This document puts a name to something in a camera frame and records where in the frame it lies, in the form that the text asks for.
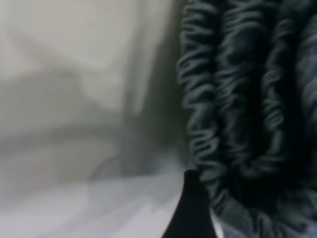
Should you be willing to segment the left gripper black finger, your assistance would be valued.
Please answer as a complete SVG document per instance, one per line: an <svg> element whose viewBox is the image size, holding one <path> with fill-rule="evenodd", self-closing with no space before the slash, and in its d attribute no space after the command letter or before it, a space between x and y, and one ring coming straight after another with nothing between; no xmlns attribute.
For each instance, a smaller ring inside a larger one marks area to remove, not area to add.
<svg viewBox="0 0 317 238"><path fill-rule="evenodd" d="M179 202L162 238L217 237L209 210L207 191L196 170L186 170Z"/></svg>

